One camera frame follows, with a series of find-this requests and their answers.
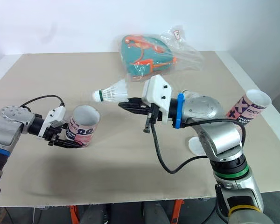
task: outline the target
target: black cable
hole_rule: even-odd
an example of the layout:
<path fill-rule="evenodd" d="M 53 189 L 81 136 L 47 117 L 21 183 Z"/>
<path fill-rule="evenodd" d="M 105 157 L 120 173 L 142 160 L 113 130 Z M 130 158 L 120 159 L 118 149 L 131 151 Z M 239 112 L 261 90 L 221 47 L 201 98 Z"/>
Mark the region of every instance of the black cable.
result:
<path fill-rule="evenodd" d="M 243 124 L 238 122 L 237 120 L 232 120 L 232 119 L 227 119 L 227 118 L 201 120 L 201 121 L 193 122 L 190 124 L 186 124 L 185 127 L 191 127 L 191 126 L 203 125 L 203 124 L 215 123 L 215 122 L 232 122 L 232 123 L 240 126 L 240 128 L 242 129 L 242 147 L 244 146 L 245 139 L 246 139 L 246 129 L 245 129 L 245 126 L 243 126 Z"/>
<path fill-rule="evenodd" d="M 40 210 L 37 222 L 35 224 L 39 224 L 41 217 L 42 217 L 42 210 Z"/>
<path fill-rule="evenodd" d="M 34 98 L 34 99 L 32 99 L 32 100 L 29 100 L 29 101 L 27 101 L 26 103 L 22 104 L 20 107 L 27 108 L 28 111 L 31 112 L 30 108 L 26 106 L 27 104 L 30 104 L 30 103 L 32 103 L 32 102 L 34 102 L 34 101 L 36 101 L 36 100 L 43 99 L 43 98 L 47 98 L 47 97 L 56 97 L 56 98 L 58 98 L 58 99 L 60 100 L 60 105 L 59 105 L 59 106 L 65 106 L 64 101 L 63 101 L 59 96 L 57 96 L 57 95 L 45 95 L 45 96 L 41 96 L 41 97 Z"/>
<path fill-rule="evenodd" d="M 188 160 L 186 160 L 185 162 L 183 162 L 181 165 L 179 165 L 176 169 L 174 170 L 170 170 L 166 164 L 164 163 L 163 159 L 162 159 L 162 156 L 161 156 L 161 153 L 160 153 L 160 148 L 159 148 L 159 143 L 158 143 L 158 138 L 157 138 L 157 134 L 155 132 L 155 128 L 154 128 L 154 124 L 151 124 L 151 130 L 152 130 L 152 133 L 153 133 L 153 137 L 154 137 L 154 145 L 155 145 L 155 150 L 157 152 L 157 156 L 158 156 L 158 159 L 162 165 L 162 167 L 164 168 L 164 170 L 166 170 L 168 173 L 170 174 L 175 174 L 177 173 L 181 168 L 183 168 L 186 164 L 188 164 L 189 162 L 193 161 L 193 160 L 197 160 L 197 159 L 201 159 L 201 158 L 207 158 L 206 155 L 200 155 L 200 156 L 195 156 L 195 157 L 192 157 Z"/>
<path fill-rule="evenodd" d="M 216 213 L 219 216 L 220 219 L 222 219 L 223 222 L 228 223 L 228 221 L 225 219 L 225 217 L 221 214 L 221 211 L 219 211 L 219 203 L 216 203 Z"/>
<path fill-rule="evenodd" d="M 10 213 L 8 212 L 7 208 L 6 208 L 6 207 L 4 207 L 4 208 L 5 208 L 5 210 L 6 210 L 6 213 L 7 213 L 8 217 L 9 217 L 11 223 L 14 224 L 14 221 L 13 221 L 13 219 L 11 218 L 11 215 L 10 215 Z"/>
<path fill-rule="evenodd" d="M 207 216 L 206 219 L 201 224 L 206 224 L 207 221 L 209 221 L 210 217 L 212 216 L 212 214 L 214 214 L 214 212 L 216 210 L 216 206 L 217 206 L 217 199 L 215 201 L 215 206 L 214 206 L 213 210 L 210 212 L 209 216 Z"/>

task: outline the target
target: cup rim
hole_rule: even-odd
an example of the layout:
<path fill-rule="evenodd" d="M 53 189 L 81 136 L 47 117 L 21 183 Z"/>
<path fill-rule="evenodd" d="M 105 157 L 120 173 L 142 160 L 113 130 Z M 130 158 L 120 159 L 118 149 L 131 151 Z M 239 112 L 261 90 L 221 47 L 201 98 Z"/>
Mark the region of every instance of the cup rim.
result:
<path fill-rule="evenodd" d="M 248 90 L 247 98 L 257 106 L 267 107 L 272 103 L 272 99 L 261 90 Z"/>
<path fill-rule="evenodd" d="M 91 122 L 85 122 L 87 118 L 81 117 L 81 114 L 84 116 L 89 116 L 88 118 L 91 118 Z M 79 105 L 77 106 L 72 114 L 73 119 L 77 124 L 82 125 L 82 126 L 94 126 L 99 123 L 100 121 L 100 114 L 97 111 L 96 108 L 90 105 Z"/>

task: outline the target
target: blue bracket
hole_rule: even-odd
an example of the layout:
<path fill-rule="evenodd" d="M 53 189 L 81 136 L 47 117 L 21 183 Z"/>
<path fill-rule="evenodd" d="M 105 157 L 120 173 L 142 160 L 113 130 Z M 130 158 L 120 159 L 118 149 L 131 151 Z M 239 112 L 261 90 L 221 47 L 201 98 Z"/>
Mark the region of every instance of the blue bracket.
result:
<path fill-rule="evenodd" d="M 182 122 L 182 105 L 185 100 L 185 97 L 182 93 L 178 94 L 177 97 L 177 110 L 176 110 L 176 122 L 175 122 L 175 128 L 179 129 L 181 127 Z"/>

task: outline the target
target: orange table leg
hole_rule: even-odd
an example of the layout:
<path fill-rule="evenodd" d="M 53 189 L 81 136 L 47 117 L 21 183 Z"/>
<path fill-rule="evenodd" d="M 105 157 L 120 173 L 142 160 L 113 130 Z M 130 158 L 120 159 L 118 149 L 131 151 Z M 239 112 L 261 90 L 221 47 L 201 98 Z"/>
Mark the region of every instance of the orange table leg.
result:
<path fill-rule="evenodd" d="M 171 224 L 177 224 L 182 204 L 185 204 L 184 200 L 182 199 L 177 199 L 174 201 L 173 212 L 172 212 L 171 222 L 170 222 Z"/>
<path fill-rule="evenodd" d="M 79 224 L 79 212 L 78 212 L 78 206 L 70 206 L 70 218 L 71 218 L 71 224 Z"/>

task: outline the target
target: table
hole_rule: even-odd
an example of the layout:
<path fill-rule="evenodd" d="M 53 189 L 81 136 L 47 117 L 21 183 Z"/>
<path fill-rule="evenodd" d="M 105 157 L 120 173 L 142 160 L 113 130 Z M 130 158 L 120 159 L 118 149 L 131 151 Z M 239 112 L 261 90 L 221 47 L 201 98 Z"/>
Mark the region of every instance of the table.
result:
<path fill-rule="evenodd" d="M 216 98 L 227 111 L 245 92 L 239 84 L 242 79 L 220 60 L 218 55 L 224 58 L 224 54 L 202 54 L 202 71 L 179 72 L 164 78 L 172 85 L 175 96 L 179 90 L 193 90 Z M 108 87 L 124 73 L 117 53 L 22 55 L 0 80 L 0 109 L 56 94 L 65 101 L 69 117 L 77 105 L 89 104 L 91 91 Z M 143 84 L 130 83 L 129 97 L 140 97 Z M 47 98 L 32 103 L 30 108 L 46 116 L 58 105 L 56 99 Z M 215 179 L 208 159 L 193 161 L 177 174 L 168 174 L 157 160 L 152 135 L 142 131 L 145 116 L 129 113 L 112 103 L 91 105 L 100 112 L 101 121 L 92 143 L 85 149 L 50 147 L 36 136 L 21 136 L 3 169 L 0 206 L 118 203 L 215 195 Z M 280 122 L 276 111 L 269 117 L 273 118 L 269 123 L 274 123 L 274 119 Z M 261 192 L 280 190 L 280 135 L 275 134 L 280 130 L 276 131 L 266 120 L 258 116 L 246 126 L 244 148 Z M 187 139 L 196 135 L 193 129 L 176 130 L 171 124 L 157 124 L 156 130 L 163 159 L 170 168 L 194 156 L 186 146 Z"/>

